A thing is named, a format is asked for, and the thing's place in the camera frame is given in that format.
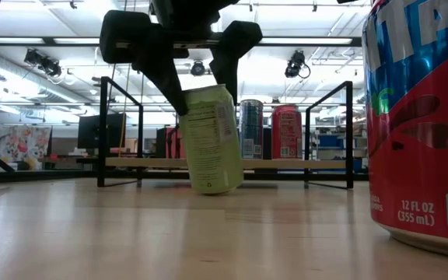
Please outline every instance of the blue can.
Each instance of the blue can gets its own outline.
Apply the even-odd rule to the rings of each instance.
[[[240,149],[244,159],[262,159],[264,104],[243,100],[240,104]]]

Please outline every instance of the poster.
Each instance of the poster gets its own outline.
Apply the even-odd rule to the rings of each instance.
[[[39,159],[46,156],[51,127],[0,125],[0,159],[6,163],[27,163],[29,170],[41,170]]]

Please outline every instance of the metal frame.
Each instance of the metal frame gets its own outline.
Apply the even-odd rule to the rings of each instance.
[[[100,90],[100,134],[98,135],[98,181],[97,185],[98,187],[113,187],[119,185],[119,183],[116,184],[105,184],[105,176],[107,173],[107,152],[110,150],[107,147],[107,115],[108,115],[108,85],[110,84],[115,89],[117,89],[119,92],[124,94],[132,103],[134,103],[136,106],[139,107],[139,117],[138,117],[138,151],[136,154],[136,157],[142,158],[143,157],[143,106],[141,103],[139,103],[134,97],[132,97],[127,91],[122,89],[114,80],[112,80],[110,77],[101,77],[101,90]],[[142,180],[142,174],[143,174],[143,168],[139,167],[136,172],[136,181],[138,182]]]
[[[309,154],[310,154],[310,111],[323,103],[326,99],[330,98],[334,94],[338,93],[342,89],[345,89],[345,96],[346,101],[345,105],[347,107],[347,125],[346,125],[346,153],[345,153],[345,174],[331,174],[331,176],[327,177],[328,180],[345,180],[347,182],[347,187],[338,187],[333,186],[330,184],[318,184],[318,183],[309,183],[310,180],[326,180],[325,174],[310,174],[310,170],[305,169],[304,172],[304,186],[305,188],[308,188],[309,184],[317,184],[324,187],[336,187],[336,188],[346,188],[346,189],[352,189],[354,188],[354,154],[353,154],[353,140],[354,140],[354,129],[353,129],[353,82],[352,81],[345,81],[341,85],[337,86],[335,89],[331,90],[327,95],[325,95],[323,98],[318,100],[316,103],[314,103],[312,106],[308,107],[305,110],[306,116],[305,116],[305,122],[306,122],[306,129],[305,129],[305,143],[304,143],[304,160],[309,160]]]
[[[122,94],[124,94],[128,99],[130,99],[136,106],[139,107],[139,123],[138,123],[138,152],[137,158],[142,158],[142,139],[143,139],[143,106],[129,93],[123,90],[116,82],[114,82],[109,77],[101,77],[101,91],[100,91],[100,140],[99,140],[99,156],[98,156],[98,187],[112,187],[122,184],[130,184],[134,182],[140,183],[143,178],[146,179],[188,179],[188,173],[172,173],[167,172],[148,172],[145,171],[146,167],[138,167],[136,169],[137,180],[130,182],[121,182],[115,184],[105,184],[106,177],[125,177],[132,178],[132,172],[107,172],[107,112],[108,112],[108,85],[111,85],[118,89]],[[308,188],[310,180],[329,180],[329,181],[341,181],[347,182],[347,187],[338,187],[329,184],[319,184],[326,187],[336,187],[343,189],[352,189],[354,187],[354,173],[353,173],[353,155],[351,152],[353,150],[353,129],[352,129],[352,96],[353,96],[353,84],[352,82],[343,82],[336,89],[329,92],[325,97],[321,98],[318,102],[314,103],[312,106],[306,109],[306,141],[305,141],[305,156],[304,160],[309,160],[309,144],[310,144],[310,110],[315,106],[318,106],[323,101],[325,101],[330,96],[346,88],[346,106],[347,106],[347,156],[345,160],[346,174],[311,174],[309,169],[305,169],[303,174],[301,173],[278,173],[277,170],[271,170],[271,173],[245,173],[245,180],[303,180],[304,187]],[[359,180],[366,180],[366,177],[357,177]]]

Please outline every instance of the soda can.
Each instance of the soda can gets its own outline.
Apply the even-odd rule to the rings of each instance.
[[[371,216],[448,254],[448,0],[375,1],[362,45]]]
[[[188,113],[180,129],[191,187],[202,194],[231,191],[243,182],[233,98],[223,85],[184,92]]]
[[[302,159],[302,114],[296,105],[272,112],[272,159]]]
[[[262,159],[264,104],[258,100],[240,103],[240,149],[244,159]]]

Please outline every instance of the wooden shelf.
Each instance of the wooden shelf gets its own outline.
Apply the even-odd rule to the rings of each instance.
[[[107,158],[107,166],[187,168],[185,159]],[[243,168],[252,169],[335,169],[345,168],[344,160],[244,159]]]

